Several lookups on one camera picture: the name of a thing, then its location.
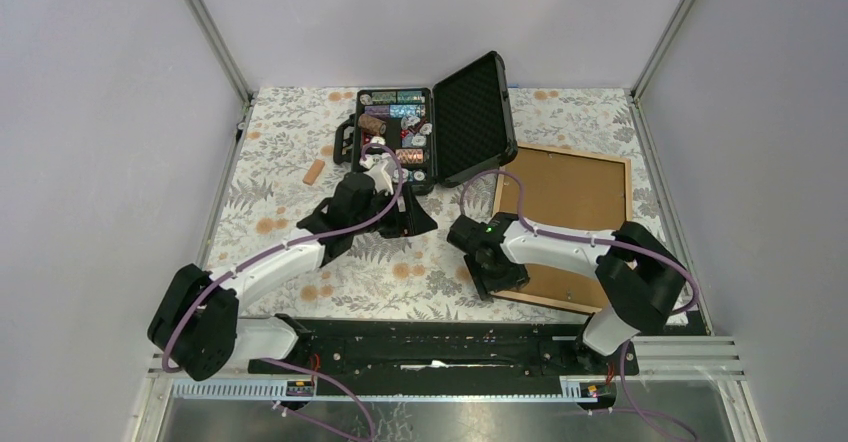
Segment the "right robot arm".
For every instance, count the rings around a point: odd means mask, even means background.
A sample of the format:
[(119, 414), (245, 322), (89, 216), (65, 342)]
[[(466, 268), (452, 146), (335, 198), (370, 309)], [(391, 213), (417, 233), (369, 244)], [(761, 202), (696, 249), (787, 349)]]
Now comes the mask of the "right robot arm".
[(450, 227), (448, 242), (463, 254), (481, 299), (517, 292), (541, 267), (543, 280), (595, 281), (606, 303), (590, 315), (573, 348), (575, 364), (597, 374), (626, 341), (656, 334), (680, 312), (678, 298), (691, 274), (642, 225), (580, 231), (539, 224), (499, 212), (488, 222), (465, 215)]

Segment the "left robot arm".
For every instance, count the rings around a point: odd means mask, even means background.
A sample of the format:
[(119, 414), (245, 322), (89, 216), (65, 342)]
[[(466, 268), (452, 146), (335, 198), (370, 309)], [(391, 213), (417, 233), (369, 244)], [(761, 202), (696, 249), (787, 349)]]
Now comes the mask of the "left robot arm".
[(352, 172), (299, 221), (289, 239), (218, 273), (196, 264), (172, 278), (147, 337), (163, 352), (167, 371), (206, 380), (228, 364), (272, 359), (296, 373), (309, 363), (301, 330), (282, 316), (242, 319), (243, 311), (283, 283), (314, 272), (348, 252), (359, 234), (384, 239), (414, 237), (435, 230), (413, 189), (398, 185), (385, 160)]

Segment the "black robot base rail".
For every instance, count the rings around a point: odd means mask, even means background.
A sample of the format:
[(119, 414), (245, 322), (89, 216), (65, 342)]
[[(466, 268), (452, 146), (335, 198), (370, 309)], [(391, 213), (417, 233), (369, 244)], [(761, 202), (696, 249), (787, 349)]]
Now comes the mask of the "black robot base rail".
[(285, 361), (366, 396), (522, 397), (561, 394), (563, 377), (639, 373), (633, 348), (598, 356), (577, 324), (299, 319)]

